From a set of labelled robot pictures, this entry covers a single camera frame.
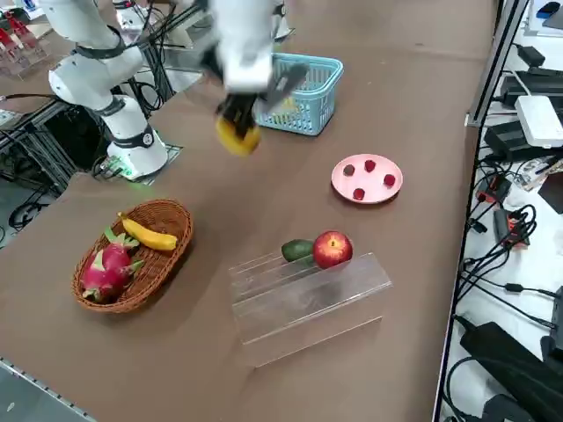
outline clear acrylic stand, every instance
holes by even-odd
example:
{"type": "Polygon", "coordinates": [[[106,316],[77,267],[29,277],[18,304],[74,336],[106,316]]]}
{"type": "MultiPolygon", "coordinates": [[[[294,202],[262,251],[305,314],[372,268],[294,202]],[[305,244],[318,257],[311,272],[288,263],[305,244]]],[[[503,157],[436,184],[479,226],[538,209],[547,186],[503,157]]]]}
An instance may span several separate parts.
{"type": "Polygon", "coordinates": [[[229,270],[249,364],[269,362],[381,318],[391,281],[373,253],[327,270],[279,254],[229,270]]]}

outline banana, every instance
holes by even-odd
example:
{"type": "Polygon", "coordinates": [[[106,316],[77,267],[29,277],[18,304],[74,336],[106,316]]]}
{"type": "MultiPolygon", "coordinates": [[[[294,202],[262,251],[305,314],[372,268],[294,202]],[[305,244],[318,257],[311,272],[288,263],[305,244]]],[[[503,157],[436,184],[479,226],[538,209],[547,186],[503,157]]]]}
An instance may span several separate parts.
{"type": "Polygon", "coordinates": [[[122,213],[118,213],[118,216],[121,218],[121,223],[125,231],[145,246],[156,251],[173,251],[176,248],[176,243],[178,242],[176,236],[157,233],[156,231],[146,229],[141,224],[127,218],[122,213]]]}

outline strawberry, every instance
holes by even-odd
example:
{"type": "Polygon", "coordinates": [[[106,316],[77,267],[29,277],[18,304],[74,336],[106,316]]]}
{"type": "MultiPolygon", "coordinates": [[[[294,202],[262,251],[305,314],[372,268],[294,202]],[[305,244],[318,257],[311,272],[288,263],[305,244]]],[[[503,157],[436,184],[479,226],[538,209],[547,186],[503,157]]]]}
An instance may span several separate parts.
{"type": "Polygon", "coordinates": [[[384,177],[384,185],[387,187],[393,187],[393,185],[395,185],[395,176],[392,174],[386,174],[384,177]]]}
{"type": "Polygon", "coordinates": [[[360,187],[358,187],[357,189],[354,189],[354,199],[355,200],[363,200],[363,197],[364,197],[365,194],[366,193],[360,187]]]}
{"type": "Polygon", "coordinates": [[[352,176],[354,175],[355,167],[352,164],[347,165],[344,167],[344,175],[345,176],[352,176]]]}
{"type": "Polygon", "coordinates": [[[376,163],[372,160],[366,160],[366,162],[363,165],[363,168],[366,169],[368,173],[371,173],[373,169],[376,168],[376,163]]]}

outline brown table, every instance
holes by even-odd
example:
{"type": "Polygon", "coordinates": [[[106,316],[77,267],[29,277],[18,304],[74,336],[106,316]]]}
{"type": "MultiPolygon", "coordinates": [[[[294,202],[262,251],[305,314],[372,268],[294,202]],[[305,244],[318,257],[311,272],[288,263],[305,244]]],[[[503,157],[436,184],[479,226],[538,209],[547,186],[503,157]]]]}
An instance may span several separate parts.
{"type": "Polygon", "coordinates": [[[97,420],[429,420],[464,225],[474,134],[464,129],[493,6],[462,0],[301,0],[288,50],[345,64],[323,134],[264,131],[246,159],[216,141],[216,87],[178,94],[152,123],[184,146],[152,187],[74,177],[0,253],[0,355],[97,420]],[[374,152],[405,174],[399,196],[354,207],[329,186],[342,157],[374,152]],[[148,198],[195,218],[189,258],[130,316],[72,299],[70,276],[115,213],[148,198]],[[227,268],[325,229],[373,251],[394,283],[380,324],[251,371],[230,313],[227,268]]]}

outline avocado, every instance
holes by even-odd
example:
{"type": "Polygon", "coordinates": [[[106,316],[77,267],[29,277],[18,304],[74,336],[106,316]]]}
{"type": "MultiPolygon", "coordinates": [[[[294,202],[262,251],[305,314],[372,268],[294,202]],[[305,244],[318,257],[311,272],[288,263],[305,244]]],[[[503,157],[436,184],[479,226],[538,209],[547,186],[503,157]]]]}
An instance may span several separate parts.
{"type": "Polygon", "coordinates": [[[313,253],[313,242],[311,240],[294,239],[281,247],[281,254],[288,262],[305,258],[313,253]]]}

